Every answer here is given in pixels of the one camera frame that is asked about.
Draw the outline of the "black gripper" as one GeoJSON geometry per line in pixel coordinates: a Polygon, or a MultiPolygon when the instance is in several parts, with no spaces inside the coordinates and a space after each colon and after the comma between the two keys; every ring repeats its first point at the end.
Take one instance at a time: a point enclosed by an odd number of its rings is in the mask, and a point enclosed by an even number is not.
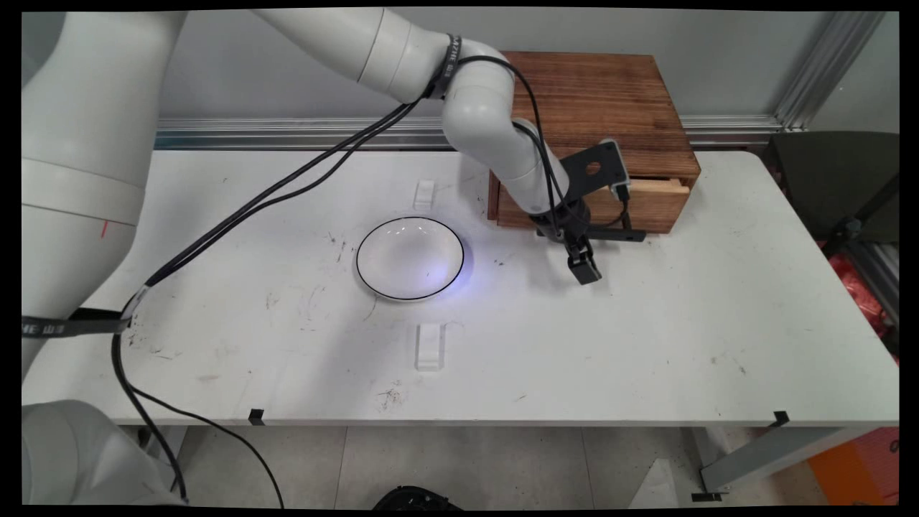
{"type": "Polygon", "coordinates": [[[593,284],[602,278],[587,235],[590,219],[590,210],[583,197],[566,200],[555,207],[552,213],[532,215],[532,222],[540,236],[564,244],[568,254],[568,268],[581,285],[593,284]]]}

